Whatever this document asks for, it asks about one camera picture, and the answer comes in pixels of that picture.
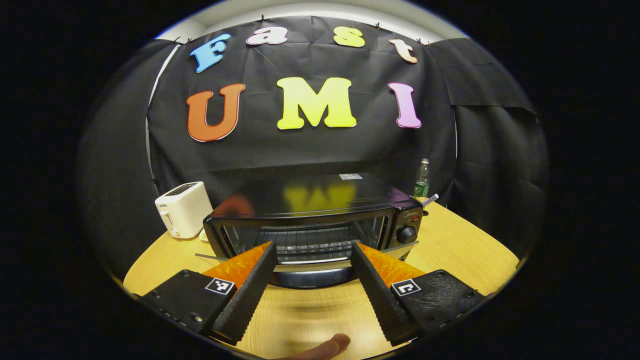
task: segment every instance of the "label sticker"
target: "label sticker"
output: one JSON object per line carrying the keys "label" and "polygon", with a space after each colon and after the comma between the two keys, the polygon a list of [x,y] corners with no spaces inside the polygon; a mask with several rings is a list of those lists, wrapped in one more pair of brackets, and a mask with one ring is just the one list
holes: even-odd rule
{"label": "label sticker", "polygon": [[234,287],[234,283],[232,281],[227,281],[227,280],[214,277],[213,280],[209,283],[209,285],[205,287],[205,289],[209,291],[213,291],[215,293],[226,295],[229,293],[229,291],[233,287]]}
{"label": "label sticker", "polygon": [[415,282],[413,282],[413,279],[394,282],[393,284],[391,284],[391,287],[400,296],[405,296],[407,294],[415,293],[421,290],[420,287],[417,286]]}
{"label": "label sticker", "polygon": [[340,174],[340,178],[342,180],[356,180],[356,179],[361,179],[362,176],[358,174]]}

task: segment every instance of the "wooden table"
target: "wooden table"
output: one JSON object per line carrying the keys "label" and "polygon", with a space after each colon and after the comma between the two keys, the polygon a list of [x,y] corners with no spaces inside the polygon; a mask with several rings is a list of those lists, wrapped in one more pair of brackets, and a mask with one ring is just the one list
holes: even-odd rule
{"label": "wooden table", "polygon": [[[424,271],[444,269],[487,295],[516,271],[518,258],[496,239],[441,205],[425,207],[419,244],[406,262]],[[196,253],[215,256],[208,243],[178,240],[164,233],[133,264],[124,288],[144,295],[182,269],[204,272],[210,263]],[[292,290],[267,285],[242,341],[243,352],[272,359],[312,348],[342,332],[349,348],[336,359],[363,359],[394,348],[384,338],[359,280],[331,288]]]}

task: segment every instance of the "white wall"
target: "white wall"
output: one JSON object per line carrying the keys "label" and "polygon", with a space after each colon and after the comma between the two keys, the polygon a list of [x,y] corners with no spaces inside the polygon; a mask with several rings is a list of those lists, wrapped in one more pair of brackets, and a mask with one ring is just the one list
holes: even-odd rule
{"label": "white wall", "polygon": [[175,38],[180,37],[178,42],[186,43],[189,38],[198,38],[203,34],[206,34],[207,27],[203,24],[199,23],[194,18],[185,19],[176,25],[170,27],[165,30],[163,33],[158,35],[156,38],[161,38],[165,40],[175,40]]}
{"label": "white wall", "polygon": [[[445,38],[468,37],[437,15],[403,0],[334,0],[333,3],[315,0],[226,0],[194,14],[189,18],[192,22],[185,20],[157,38],[174,40],[182,36],[179,41],[186,42],[187,38],[259,20],[262,14],[265,18],[315,15],[370,25],[379,22],[385,30],[419,38],[425,44]],[[197,36],[193,35],[198,29],[194,22],[204,27]]]}

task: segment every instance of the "white toaster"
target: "white toaster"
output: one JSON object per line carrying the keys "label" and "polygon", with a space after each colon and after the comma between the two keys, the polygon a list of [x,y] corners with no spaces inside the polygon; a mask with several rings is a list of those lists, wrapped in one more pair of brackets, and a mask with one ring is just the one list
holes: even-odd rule
{"label": "white toaster", "polygon": [[213,212],[204,183],[182,184],[156,199],[156,208],[169,234],[191,239],[202,230],[202,221]]}

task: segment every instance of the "black curtain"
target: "black curtain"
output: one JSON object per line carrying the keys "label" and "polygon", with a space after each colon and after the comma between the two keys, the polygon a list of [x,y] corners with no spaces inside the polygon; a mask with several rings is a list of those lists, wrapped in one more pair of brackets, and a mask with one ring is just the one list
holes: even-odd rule
{"label": "black curtain", "polygon": [[166,229],[157,215],[145,117],[156,76],[175,47],[153,40],[100,94],[78,147],[77,198],[88,238],[119,279]]}
{"label": "black curtain", "polygon": [[[256,29],[268,26],[287,28],[288,41],[245,43]],[[337,26],[358,28],[365,45],[337,45]],[[189,54],[222,33],[231,35],[223,59],[196,73],[197,62]],[[412,46],[419,62],[404,61],[389,42],[393,38]],[[160,68],[174,50],[148,104]],[[278,129],[284,99],[276,82],[286,77],[304,78],[315,92],[328,78],[349,79],[357,125],[313,127],[305,121],[300,129]],[[422,127],[396,124],[391,82],[413,87]],[[218,91],[234,83],[246,89],[233,132],[212,142],[192,139],[186,99],[214,92],[207,123],[215,125],[223,115]],[[249,181],[313,174],[369,172],[410,193],[424,157],[430,159],[430,193],[441,196],[440,204],[518,257],[530,249],[543,216],[546,146],[533,106],[495,58],[466,38],[420,45],[368,24],[284,17],[233,26],[188,44],[155,40],[141,49],[94,107],[80,144],[77,180],[90,238],[123,279],[165,231],[155,198],[182,183],[203,181],[214,207]]]}
{"label": "black curtain", "polygon": [[471,39],[429,45],[454,108],[458,159],[448,208],[522,259],[540,235],[549,161],[536,110]]}

